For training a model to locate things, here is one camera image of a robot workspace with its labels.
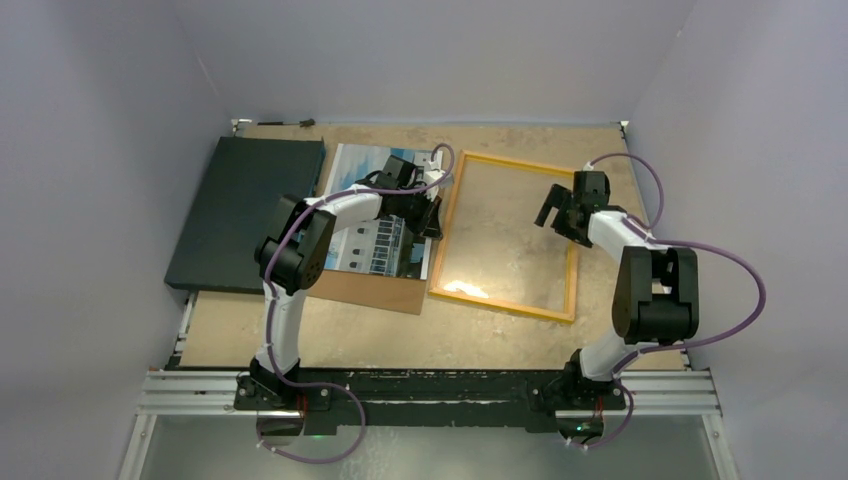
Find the building and sky photo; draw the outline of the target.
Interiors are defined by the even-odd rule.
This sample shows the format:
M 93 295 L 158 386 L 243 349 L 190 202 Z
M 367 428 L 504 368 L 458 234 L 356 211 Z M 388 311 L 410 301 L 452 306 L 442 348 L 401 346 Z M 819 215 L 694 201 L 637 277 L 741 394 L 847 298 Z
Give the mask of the building and sky photo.
M 423 149 L 340 144 L 325 187 L 327 194 L 345 190 L 355 181 L 382 169 L 390 156 L 423 168 L 430 152 Z M 390 216 L 360 222 L 332 237 L 327 270 L 425 280 L 432 241 L 416 236 L 402 219 Z

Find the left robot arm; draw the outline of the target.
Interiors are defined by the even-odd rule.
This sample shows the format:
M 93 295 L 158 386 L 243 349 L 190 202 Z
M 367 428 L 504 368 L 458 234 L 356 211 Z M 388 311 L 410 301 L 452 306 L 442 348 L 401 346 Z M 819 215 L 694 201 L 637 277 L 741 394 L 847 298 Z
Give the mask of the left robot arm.
M 351 186 L 320 197 L 284 195 L 271 217 L 254 259 L 263 282 L 263 343 L 249 366 L 259 395 L 272 408 L 297 399 L 301 382 L 299 330 L 306 294 L 323 273 L 335 233 L 387 216 L 402 219 L 416 235 L 438 239 L 438 189 L 454 167 L 439 168 L 436 153 L 423 165 L 395 155 L 380 170 Z

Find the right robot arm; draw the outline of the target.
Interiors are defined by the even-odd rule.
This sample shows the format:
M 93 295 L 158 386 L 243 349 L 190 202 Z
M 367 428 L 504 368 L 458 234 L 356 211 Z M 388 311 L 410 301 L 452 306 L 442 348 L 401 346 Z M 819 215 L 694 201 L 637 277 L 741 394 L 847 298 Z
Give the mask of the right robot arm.
M 613 390 L 620 371 L 648 349 L 690 339 L 699 326 L 694 251 L 659 244 L 610 194 L 604 173 L 579 171 L 571 187 L 550 187 L 534 221 L 618 264 L 610 330 L 577 350 L 546 389 L 576 407 Z

